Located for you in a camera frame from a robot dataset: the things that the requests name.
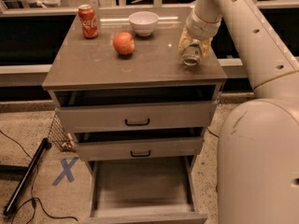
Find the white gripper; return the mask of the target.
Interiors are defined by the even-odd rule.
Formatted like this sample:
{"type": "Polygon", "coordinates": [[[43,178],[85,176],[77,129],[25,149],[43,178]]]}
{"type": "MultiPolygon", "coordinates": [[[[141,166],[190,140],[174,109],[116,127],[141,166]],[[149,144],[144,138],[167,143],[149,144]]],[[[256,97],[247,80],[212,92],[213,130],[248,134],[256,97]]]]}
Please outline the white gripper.
{"type": "Polygon", "coordinates": [[[195,7],[186,20],[178,43],[178,54],[181,57],[193,55],[193,38],[199,39],[200,60],[207,58],[211,48],[211,37],[214,37],[221,25],[222,15],[215,7],[207,9],[195,7]]]}

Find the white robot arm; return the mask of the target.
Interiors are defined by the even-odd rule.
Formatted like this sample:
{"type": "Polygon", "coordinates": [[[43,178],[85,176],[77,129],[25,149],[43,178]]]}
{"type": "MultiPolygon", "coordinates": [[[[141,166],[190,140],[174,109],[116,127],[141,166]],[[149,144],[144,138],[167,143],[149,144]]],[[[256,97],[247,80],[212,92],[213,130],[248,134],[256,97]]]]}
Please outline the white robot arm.
{"type": "Polygon", "coordinates": [[[183,38],[224,22],[255,98],[218,140],[219,224],[299,224],[299,63],[252,0],[197,0],[183,38]]]}

